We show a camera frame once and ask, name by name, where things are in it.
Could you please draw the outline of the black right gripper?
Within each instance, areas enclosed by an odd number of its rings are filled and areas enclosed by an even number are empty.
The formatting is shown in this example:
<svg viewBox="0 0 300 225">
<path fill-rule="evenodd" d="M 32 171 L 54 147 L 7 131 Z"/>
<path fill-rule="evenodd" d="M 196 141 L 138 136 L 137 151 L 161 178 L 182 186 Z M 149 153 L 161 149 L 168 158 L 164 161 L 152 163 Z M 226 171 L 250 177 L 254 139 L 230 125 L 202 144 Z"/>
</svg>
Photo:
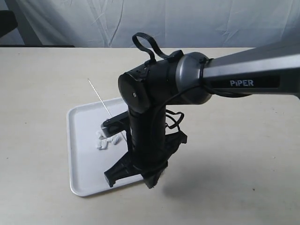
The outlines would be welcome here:
<svg viewBox="0 0 300 225">
<path fill-rule="evenodd" d="M 145 140 L 134 143 L 131 131 L 126 132 L 128 152 L 125 153 L 110 169 L 104 172 L 109 187 L 113 187 L 117 180 L 142 174 L 143 181 L 148 188 L 154 188 L 165 168 L 168 159 L 181 144 L 187 143 L 187 135 L 181 130 L 164 135 L 162 141 L 149 135 Z"/>
</svg>

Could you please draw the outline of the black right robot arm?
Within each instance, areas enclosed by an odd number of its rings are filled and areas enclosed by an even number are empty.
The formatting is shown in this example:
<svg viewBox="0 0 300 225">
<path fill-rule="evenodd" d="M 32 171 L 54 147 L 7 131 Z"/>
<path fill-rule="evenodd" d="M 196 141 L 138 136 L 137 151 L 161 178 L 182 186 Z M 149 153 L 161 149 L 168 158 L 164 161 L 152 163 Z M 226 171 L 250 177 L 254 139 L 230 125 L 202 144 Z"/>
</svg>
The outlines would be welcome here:
<svg viewBox="0 0 300 225">
<path fill-rule="evenodd" d="M 181 130 L 166 134 L 165 119 L 174 115 L 167 105 L 201 105 L 212 95 L 299 96 L 300 45 L 275 43 L 215 59 L 199 52 L 150 52 L 149 61 L 119 76 L 118 88 L 128 110 L 101 128 L 107 137 L 125 131 L 127 152 L 105 172 L 106 181 L 112 187 L 139 174 L 153 188 L 168 159 L 187 142 Z"/>
</svg>

